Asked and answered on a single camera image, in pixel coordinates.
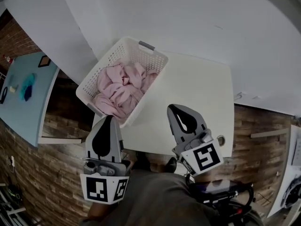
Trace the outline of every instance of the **blue table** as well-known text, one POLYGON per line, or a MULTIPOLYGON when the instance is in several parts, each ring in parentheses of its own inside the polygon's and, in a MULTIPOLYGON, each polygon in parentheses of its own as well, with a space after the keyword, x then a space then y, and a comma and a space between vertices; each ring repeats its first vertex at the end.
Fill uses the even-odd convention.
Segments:
POLYGON ((59 68, 50 62, 49 66, 38 67, 45 54, 43 52, 17 57, 10 66, 2 87, 8 92, 3 104, 0 105, 0 118, 23 139, 33 146, 40 144, 80 143, 68 139, 42 137, 43 124, 50 94, 56 80, 59 68), (34 73, 35 84, 32 87, 32 97, 25 102, 20 98, 20 90, 25 78, 34 73), (10 92, 10 86, 17 88, 10 92))

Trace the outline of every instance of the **white table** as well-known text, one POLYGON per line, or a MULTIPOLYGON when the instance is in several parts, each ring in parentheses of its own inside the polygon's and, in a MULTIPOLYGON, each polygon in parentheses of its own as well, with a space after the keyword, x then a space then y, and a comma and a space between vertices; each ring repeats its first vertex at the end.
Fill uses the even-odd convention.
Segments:
MULTIPOLYGON (((268 131, 263 133, 255 133, 251 134, 251 138, 259 138, 259 137, 270 137, 270 136, 277 136, 286 134, 286 155, 285 155, 285 161, 283 166, 283 173, 281 178, 281 183, 279 184, 279 187, 277 189, 277 196, 275 197, 274 201, 272 202, 272 207, 268 213, 267 217, 272 216, 273 214, 277 213, 279 210, 282 209, 281 207, 281 201, 283 199, 284 193, 287 191, 289 185, 291 182, 301 176, 300 167, 292 166, 293 162, 293 155, 296 148, 296 142, 298 138, 301 138, 301 128, 296 126, 291 126, 287 129, 281 129, 281 130, 275 130, 275 131, 268 131)), ((298 201, 296 203, 296 207, 300 207, 301 201, 298 201)))
MULTIPOLYGON (((202 58, 163 52, 169 62, 147 93, 147 102, 132 126, 121 129, 126 149, 174 155, 167 106, 180 104, 198 111, 212 135, 224 135, 224 157, 231 157, 234 103, 230 68, 202 58)), ((95 115, 93 126, 100 120, 95 115)))

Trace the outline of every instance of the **blue cloth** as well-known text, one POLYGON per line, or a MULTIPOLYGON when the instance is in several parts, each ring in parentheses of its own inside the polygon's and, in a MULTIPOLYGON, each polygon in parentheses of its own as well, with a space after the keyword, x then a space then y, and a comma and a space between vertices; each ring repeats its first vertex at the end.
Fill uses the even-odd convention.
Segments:
POLYGON ((21 91, 20 91, 20 99, 28 101, 32 96, 32 87, 35 83, 34 73, 31 73, 27 76, 27 78, 23 81, 21 91))

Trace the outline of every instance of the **brick wall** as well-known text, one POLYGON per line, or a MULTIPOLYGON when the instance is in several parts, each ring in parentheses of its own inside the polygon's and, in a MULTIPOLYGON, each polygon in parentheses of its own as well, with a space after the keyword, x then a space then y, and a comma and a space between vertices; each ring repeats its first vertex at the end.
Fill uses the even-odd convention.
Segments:
POLYGON ((0 72, 6 74, 9 63, 3 54, 12 58, 41 51, 6 10, 0 17, 0 72))

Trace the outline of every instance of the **wall outlet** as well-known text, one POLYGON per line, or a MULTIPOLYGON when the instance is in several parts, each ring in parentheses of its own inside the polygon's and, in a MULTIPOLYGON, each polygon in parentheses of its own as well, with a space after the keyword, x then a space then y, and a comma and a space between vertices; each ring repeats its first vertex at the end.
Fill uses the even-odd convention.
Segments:
POLYGON ((11 164, 13 167, 15 167, 15 158, 13 156, 11 156, 11 164))

